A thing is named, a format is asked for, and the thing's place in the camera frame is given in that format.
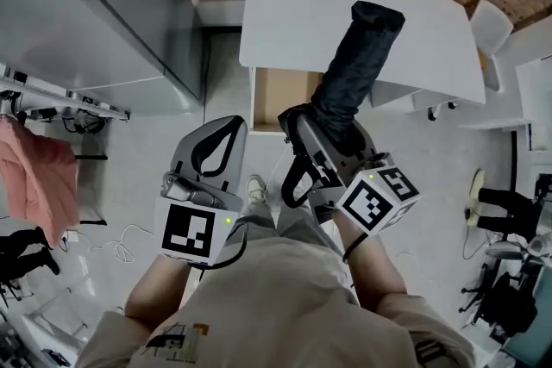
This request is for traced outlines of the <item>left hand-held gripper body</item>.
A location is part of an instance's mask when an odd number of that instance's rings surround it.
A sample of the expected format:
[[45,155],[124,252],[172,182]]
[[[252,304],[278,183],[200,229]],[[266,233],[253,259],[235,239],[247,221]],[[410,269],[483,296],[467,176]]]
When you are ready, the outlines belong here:
[[[248,242],[248,225],[239,220],[242,206],[232,193],[167,172],[155,202],[154,243],[159,253],[200,271],[232,265]],[[220,260],[227,239],[237,231],[238,251]]]

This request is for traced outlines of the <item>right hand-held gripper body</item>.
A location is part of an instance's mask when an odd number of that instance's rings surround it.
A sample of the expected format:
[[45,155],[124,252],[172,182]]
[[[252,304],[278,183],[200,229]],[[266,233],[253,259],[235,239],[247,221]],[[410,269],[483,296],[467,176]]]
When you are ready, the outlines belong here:
[[332,140],[312,121],[313,155],[294,154],[281,185],[283,202],[290,208],[308,203],[320,224],[340,210],[368,235],[397,224],[421,194],[391,154],[344,155],[343,140]]

